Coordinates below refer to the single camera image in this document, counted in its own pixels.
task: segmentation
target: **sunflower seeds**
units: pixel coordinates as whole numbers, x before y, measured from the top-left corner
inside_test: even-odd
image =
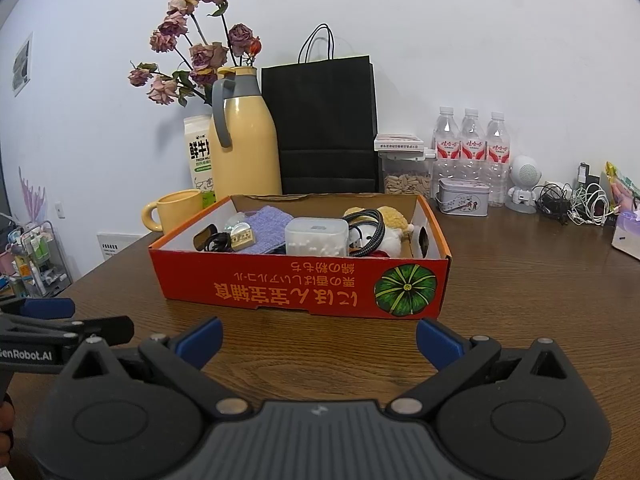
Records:
[[[429,197],[431,177],[420,174],[385,175],[385,193],[414,194]]]

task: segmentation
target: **blue gripper pad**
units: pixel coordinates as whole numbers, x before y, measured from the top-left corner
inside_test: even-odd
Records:
[[[442,370],[460,359],[469,345],[453,332],[445,330],[437,321],[429,319],[421,319],[418,322],[415,343],[420,353],[436,367],[436,370]]]
[[[222,348],[222,322],[212,317],[172,338],[169,346],[183,361],[200,370]]]
[[[76,313],[76,304],[71,298],[29,298],[20,307],[20,315],[36,319],[63,319]]]

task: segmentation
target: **human hand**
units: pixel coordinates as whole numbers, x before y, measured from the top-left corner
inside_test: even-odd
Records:
[[[0,431],[10,431],[14,427],[14,422],[14,407],[8,402],[3,402],[0,406]],[[4,467],[9,463],[11,445],[11,437],[7,433],[0,433],[0,467]]]

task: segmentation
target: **red cardboard box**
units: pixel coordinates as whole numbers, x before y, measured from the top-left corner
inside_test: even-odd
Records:
[[[275,206],[294,217],[340,218],[354,206],[398,209],[414,225],[400,258],[327,258],[286,254],[202,253],[193,237],[209,224],[222,231],[239,211]],[[227,197],[149,247],[162,293],[170,300],[240,308],[306,310],[324,316],[438,317],[451,254],[421,196],[323,194]]]

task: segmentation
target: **small wooden block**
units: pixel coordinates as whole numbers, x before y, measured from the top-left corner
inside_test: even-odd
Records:
[[[233,251],[241,251],[255,244],[255,235],[253,229],[245,229],[235,235],[231,235],[231,249]]]

